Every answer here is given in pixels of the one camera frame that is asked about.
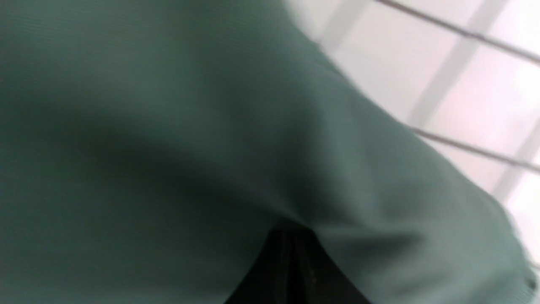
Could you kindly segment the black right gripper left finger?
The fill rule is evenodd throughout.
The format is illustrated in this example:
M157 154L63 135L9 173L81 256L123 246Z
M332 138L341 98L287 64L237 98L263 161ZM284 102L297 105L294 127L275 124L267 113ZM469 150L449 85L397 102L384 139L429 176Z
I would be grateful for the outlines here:
M285 231L272 231L257 259L227 304L287 304L291 240Z

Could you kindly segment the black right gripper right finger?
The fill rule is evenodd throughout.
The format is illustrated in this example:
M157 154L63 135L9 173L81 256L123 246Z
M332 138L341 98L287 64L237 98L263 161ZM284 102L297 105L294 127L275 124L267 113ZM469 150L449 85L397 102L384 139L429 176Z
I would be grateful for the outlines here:
M309 230L291 231L292 304L368 304Z

